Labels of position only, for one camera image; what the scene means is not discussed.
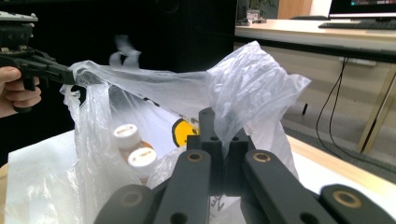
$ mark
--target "finger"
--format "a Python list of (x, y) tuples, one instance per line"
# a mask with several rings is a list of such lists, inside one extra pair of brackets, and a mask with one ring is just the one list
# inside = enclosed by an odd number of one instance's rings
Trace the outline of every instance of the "finger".
[[(34, 77), (34, 79), (35, 79), (35, 85), (40, 84), (40, 80), (38, 79), (38, 77)], [(23, 86), (23, 80), (18, 79), (18, 80), (6, 83), (6, 89), (9, 91), (24, 91), (25, 88)]]
[(36, 98), (41, 94), (39, 88), (35, 88), (35, 91), (9, 91), (6, 94), (6, 98), (9, 101), (27, 101)]
[(35, 98), (25, 100), (25, 101), (15, 101), (14, 106), (19, 108), (30, 107), (38, 104), (41, 101), (41, 96), (37, 96)]
[(0, 68), (0, 84), (17, 80), (21, 77), (21, 71), (15, 67), (1, 67)]

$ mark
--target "table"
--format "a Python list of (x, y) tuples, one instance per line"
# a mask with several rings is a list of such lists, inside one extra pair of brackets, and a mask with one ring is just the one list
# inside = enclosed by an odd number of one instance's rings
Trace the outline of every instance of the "table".
[[(46, 140), (56, 141), (58, 136)], [(396, 185), (288, 136), (300, 182), (315, 193), (325, 185), (340, 183), (363, 192), (396, 219)], [(5, 205), (7, 164), (0, 169), (0, 204)], [(4, 223), (4, 214), (0, 216)]]
[(267, 20), (237, 26), (235, 42), (257, 40), (265, 47), (390, 63), (358, 143), (357, 150), (368, 153), (396, 95), (396, 31), (319, 29), (323, 22)]

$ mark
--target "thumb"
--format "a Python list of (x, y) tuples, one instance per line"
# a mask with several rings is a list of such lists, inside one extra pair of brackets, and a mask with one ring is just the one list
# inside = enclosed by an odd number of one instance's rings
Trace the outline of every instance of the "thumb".
[(0, 84), (17, 80), (21, 77), (21, 72), (15, 67), (1, 67), (0, 68)]

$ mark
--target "bottle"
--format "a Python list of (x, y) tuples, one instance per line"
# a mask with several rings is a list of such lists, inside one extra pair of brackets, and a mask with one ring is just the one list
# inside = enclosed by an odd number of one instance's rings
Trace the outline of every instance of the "bottle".
[(142, 141), (134, 124), (123, 124), (113, 132), (117, 146), (124, 160), (134, 168), (143, 185), (154, 171), (157, 153), (150, 144)]

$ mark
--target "white bottle cap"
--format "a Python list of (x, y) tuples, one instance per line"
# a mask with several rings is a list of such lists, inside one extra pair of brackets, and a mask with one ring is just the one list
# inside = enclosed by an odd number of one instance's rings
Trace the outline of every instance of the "white bottle cap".
[(139, 148), (142, 143), (137, 127), (133, 124), (124, 124), (114, 130), (117, 146), (121, 151), (131, 151)]
[(146, 178), (154, 171), (157, 153), (150, 147), (141, 147), (131, 153), (128, 163), (136, 169), (139, 178)]

